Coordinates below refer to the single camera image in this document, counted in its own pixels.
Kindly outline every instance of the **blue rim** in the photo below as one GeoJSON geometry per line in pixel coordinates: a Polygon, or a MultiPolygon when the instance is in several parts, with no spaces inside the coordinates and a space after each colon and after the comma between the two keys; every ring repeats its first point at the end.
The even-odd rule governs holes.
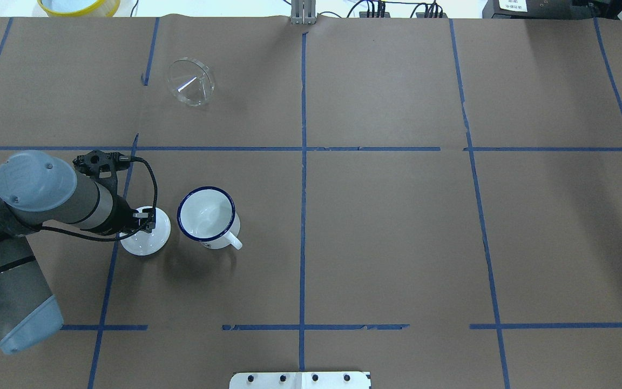
{"type": "Polygon", "coordinates": [[[194,190],[189,192],[182,199],[182,201],[179,203],[179,208],[177,209],[177,224],[179,225],[179,229],[185,234],[186,237],[188,237],[188,239],[195,240],[197,242],[212,242],[215,239],[218,239],[218,238],[224,236],[225,232],[229,231],[229,228],[232,227],[232,224],[234,224],[234,215],[235,214],[236,214],[236,209],[234,207],[234,202],[232,201],[232,197],[230,197],[227,192],[225,192],[224,190],[220,189],[219,187],[201,186],[201,187],[195,188],[194,190]],[[216,190],[216,191],[222,193],[223,195],[225,195],[225,197],[227,197],[227,200],[229,200],[229,204],[232,206],[232,219],[229,220],[229,223],[227,224],[227,227],[222,232],[220,232],[219,234],[217,234],[214,237],[201,238],[201,237],[193,236],[192,234],[190,234],[189,232],[187,232],[184,229],[184,227],[182,226],[182,223],[181,223],[181,209],[184,206],[184,202],[186,202],[188,200],[188,198],[191,197],[194,193],[200,192],[201,190],[216,190]]]}

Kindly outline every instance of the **gray metal bracket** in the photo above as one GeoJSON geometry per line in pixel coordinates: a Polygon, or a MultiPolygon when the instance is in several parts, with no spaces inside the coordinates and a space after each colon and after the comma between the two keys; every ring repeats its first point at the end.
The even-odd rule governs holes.
{"type": "Polygon", "coordinates": [[[316,24],[316,0],[290,0],[292,24],[316,24]]]}

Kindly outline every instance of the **yellow rimmed container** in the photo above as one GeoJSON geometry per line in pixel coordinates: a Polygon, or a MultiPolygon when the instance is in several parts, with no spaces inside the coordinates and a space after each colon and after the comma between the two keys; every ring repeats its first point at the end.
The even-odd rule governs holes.
{"type": "Polygon", "coordinates": [[[112,17],[121,0],[37,0],[50,17],[112,17]]]}

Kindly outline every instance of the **clear glass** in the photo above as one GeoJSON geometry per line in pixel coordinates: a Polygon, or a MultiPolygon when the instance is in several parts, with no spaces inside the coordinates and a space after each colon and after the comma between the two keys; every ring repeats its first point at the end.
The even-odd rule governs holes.
{"type": "Polygon", "coordinates": [[[190,106],[207,104],[215,91],[213,72],[201,61],[177,59],[167,71],[167,87],[182,103],[190,106]]]}

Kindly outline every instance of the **mug handle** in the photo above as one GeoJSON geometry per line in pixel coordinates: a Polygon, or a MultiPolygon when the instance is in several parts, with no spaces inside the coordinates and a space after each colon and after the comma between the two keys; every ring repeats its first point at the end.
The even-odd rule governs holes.
{"type": "Polygon", "coordinates": [[[232,232],[230,231],[227,231],[227,233],[225,234],[225,239],[227,239],[227,241],[232,244],[232,246],[234,246],[234,248],[237,250],[240,250],[243,246],[241,241],[237,239],[236,236],[234,236],[234,234],[232,234],[232,232]]]}

